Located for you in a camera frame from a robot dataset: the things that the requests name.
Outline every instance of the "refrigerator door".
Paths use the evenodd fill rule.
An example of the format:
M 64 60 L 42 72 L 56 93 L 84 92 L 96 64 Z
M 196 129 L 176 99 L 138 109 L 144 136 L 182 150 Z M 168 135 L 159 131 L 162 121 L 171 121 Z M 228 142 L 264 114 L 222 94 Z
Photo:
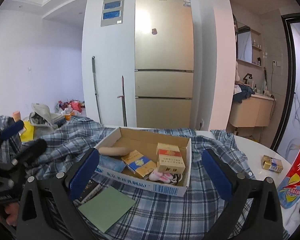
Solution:
M 136 98 L 137 127 L 189 127 L 191 100 Z
M 184 0 L 136 0 L 135 69 L 194 69 L 191 7 Z
M 193 73 L 136 71 L 136 96 L 155 98 L 192 98 Z

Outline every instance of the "red stripe on box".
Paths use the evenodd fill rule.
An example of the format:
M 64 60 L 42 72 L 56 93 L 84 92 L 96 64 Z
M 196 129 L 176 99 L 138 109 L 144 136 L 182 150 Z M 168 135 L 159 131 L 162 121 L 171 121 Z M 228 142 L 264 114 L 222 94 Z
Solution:
M 159 149 L 158 153 L 159 153 L 159 155 L 169 155 L 169 156 L 182 157 L 180 152 L 175 152 L 175 151 L 171 151 L 171 150 Z

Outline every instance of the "black door frame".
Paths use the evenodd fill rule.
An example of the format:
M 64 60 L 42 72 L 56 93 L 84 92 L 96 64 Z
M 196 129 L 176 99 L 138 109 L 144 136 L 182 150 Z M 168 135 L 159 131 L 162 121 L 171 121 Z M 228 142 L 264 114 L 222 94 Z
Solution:
M 290 112 L 293 104 L 293 97 L 295 94 L 296 84 L 296 54 L 293 42 L 293 35 L 291 30 L 292 23 L 300 22 L 300 13 L 282 15 L 282 22 L 284 31 L 286 33 L 287 47 L 288 47 L 288 84 L 286 99 L 283 106 L 282 116 L 277 129 L 277 133 L 274 136 L 274 140 L 271 145 L 271 149 L 277 151 L 279 144 L 281 143 L 283 134 L 287 128 Z

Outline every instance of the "silver bolt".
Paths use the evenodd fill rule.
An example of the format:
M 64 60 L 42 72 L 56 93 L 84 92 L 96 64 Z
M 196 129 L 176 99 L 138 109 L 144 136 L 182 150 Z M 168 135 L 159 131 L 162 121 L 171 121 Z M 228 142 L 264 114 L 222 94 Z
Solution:
M 12 179 L 9 179 L 9 180 L 8 180 L 8 186 L 9 186 L 9 187 L 13 187 L 13 186 L 14 186 L 14 182 L 13 182 Z
M 58 172 L 57 175 L 56 175 L 56 177 L 57 177 L 58 179 L 61 179 L 61 178 L 64 177 L 64 175 L 65 175 L 64 172 Z
M 237 178 L 238 179 L 244 179 L 245 178 L 245 175 L 241 172 L 237 173 Z
M 16 159 L 13 159 L 13 160 L 11 161 L 11 163 L 13 164 L 13 166 L 16 166 L 16 165 L 18 164 L 18 161 L 17 161 Z
M 273 179 L 271 177 L 267 177 L 266 181 L 271 184 L 273 182 Z
M 34 181 L 34 176 L 30 176 L 30 177 L 28 178 L 28 182 L 32 182 L 32 181 Z

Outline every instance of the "blue panel window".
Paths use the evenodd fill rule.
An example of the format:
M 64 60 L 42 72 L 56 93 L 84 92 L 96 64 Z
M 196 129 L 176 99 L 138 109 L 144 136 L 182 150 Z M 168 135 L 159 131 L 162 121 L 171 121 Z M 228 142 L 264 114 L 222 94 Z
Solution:
M 116 8 L 116 7 L 120 7 L 120 6 L 121 6 L 121 1 L 105 3 L 104 10 L 106 10 L 106 9 L 112 9 L 112 8 Z
M 120 11 L 113 11 L 113 12 L 107 12 L 103 14 L 103 19 L 112 19 L 112 18 L 116 18 L 116 17 L 120 17 Z

